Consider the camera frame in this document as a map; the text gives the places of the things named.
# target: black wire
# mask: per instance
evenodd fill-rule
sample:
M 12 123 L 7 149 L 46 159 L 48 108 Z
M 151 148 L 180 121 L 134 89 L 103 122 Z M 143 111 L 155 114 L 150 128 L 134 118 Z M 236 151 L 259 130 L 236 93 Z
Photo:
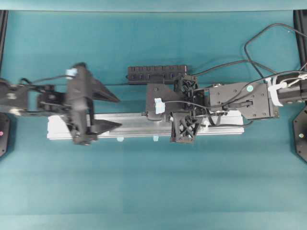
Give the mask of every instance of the black wire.
M 19 80 L 19 84 L 22 84 L 22 82 L 25 81 L 27 84 L 32 85 L 32 82 L 30 82 L 30 80 L 28 80 L 27 78 L 21 78 Z
M 186 102 L 186 101 L 163 101 L 163 103 L 175 103 L 175 102 L 177 102 L 177 103 L 185 103 L 185 104 L 192 104 L 194 106 L 197 106 L 197 107 L 200 107 L 200 108 L 203 108 L 203 109 L 209 108 L 207 106 L 203 106 L 203 105 L 192 103 L 192 102 Z
M 59 76 L 55 76 L 55 77 L 52 77 L 52 78 L 42 78 L 42 79 L 38 79 L 38 80 L 33 81 L 32 84 L 38 83 L 38 82 L 41 82 L 41 81 L 51 81 L 51 80 L 55 80 L 55 79 L 59 79 L 59 78 L 66 78 L 66 77 L 72 78 L 73 76 L 59 75 Z
M 209 73 L 209 72 L 211 72 L 211 71 L 213 71 L 213 70 L 216 70 L 216 69 L 219 69 L 219 68 L 222 68 L 222 67 L 237 65 L 237 64 L 240 64 L 240 63 L 244 63 L 244 62 L 254 63 L 255 65 L 257 65 L 257 66 L 259 66 L 259 67 L 261 67 L 261 68 L 267 70 L 268 72 L 277 73 L 276 71 L 274 71 L 274 70 L 272 70 L 272 69 L 270 69 L 270 68 L 268 68 L 268 67 L 266 67 L 266 66 L 264 66 L 264 65 L 262 65 L 262 64 L 260 64 L 260 63 L 258 63 L 258 62 L 256 62 L 256 61 L 244 59 L 244 60 L 233 61 L 233 62 L 224 63 L 224 64 L 222 64 L 222 65 L 214 66 L 214 67 L 212 67 L 212 68 L 210 68 L 210 69 L 207 69 L 207 70 L 204 70 L 204 71 L 202 71 L 202 72 L 192 74 L 191 76 L 193 76 L 193 77 L 198 77 L 198 76 L 200 76 L 200 75 L 204 75 L 204 74 L 206 74 L 206 73 Z
M 246 127 L 252 125 L 253 122 L 254 121 L 250 121 L 247 124 L 243 124 L 243 125 L 234 125 L 234 124 L 210 125 L 209 127 L 242 127 L 242 128 L 246 128 Z
M 296 33 L 298 33 L 299 35 L 303 36 L 303 37 L 307 37 L 306 34 L 296 30 L 295 28 L 289 26 L 289 25 L 286 25 L 284 23 L 274 23 L 274 24 L 271 24 L 271 25 L 268 25 L 267 27 L 265 27 L 263 30 L 261 30 L 258 34 L 256 34 L 255 36 L 253 36 L 250 40 L 248 40 L 245 45 L 244 45 L 244 51 L 245 51 L 245 54 L 246 56 L 248 57 L 248 60 L 251 62 L 252 66 L 254 67 L 254 69 L 257 71 L 257 73 L 261 76 L 261 78 L 264 78 L 263 74 L 260 72 L 260 70 L 257 68 L 257 66 L 255 65 L 254 61 L 252 61 L 252 59 L 250 58 L 250 55 L 248 53 L 248 50 L 247 50 L 247 46 L 249 43 L 251 43 L 253 40 L 255 40 L 257 37 L 259 37 L 261 34 L 263 34 L 264 32 L 266 32 L 268 29 L 274 27 L 274 26 L 283 26 L 283 27 L 286 27 L 288 28 L 289 30 L 292 30 Z
M 303 68 L 305 68 L 307 66 L 307 62 L 299 69 L 299 71 L 302 71 Z

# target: teal background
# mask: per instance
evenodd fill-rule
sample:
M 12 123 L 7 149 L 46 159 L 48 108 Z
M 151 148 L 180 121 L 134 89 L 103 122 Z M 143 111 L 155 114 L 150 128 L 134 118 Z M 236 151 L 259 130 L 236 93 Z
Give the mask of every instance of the teal background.
M 97 112 L 144 111 L 145 87 L 118 85 L 127 66 L 187 64 L 197 72 L 241 59 L 249 38 L 270 23 L 292 25 L 292 17 L 11 11 L 1 77 L 52 77 L 85 61 L 122 100 L 96 102 Z M 299 67 L 295 35 L 283 28 L 249 50 L 277 71 Z M 199 81 L 257 78 L 242 64 Z M 291 125 L 302 107 L 285 106 L 280 119 L 256 121 L 241 136 L 198 137 L 194 145 L 127 138 L 75 146 L 47 140 L 46 118 L 18 118 L 0 159 L 0 229 L 306 229 L 307 164 L 295 154 Z
M 70 12 L 231 12 L 306 9 L 305 0 L 1 0 L 0 9 Z

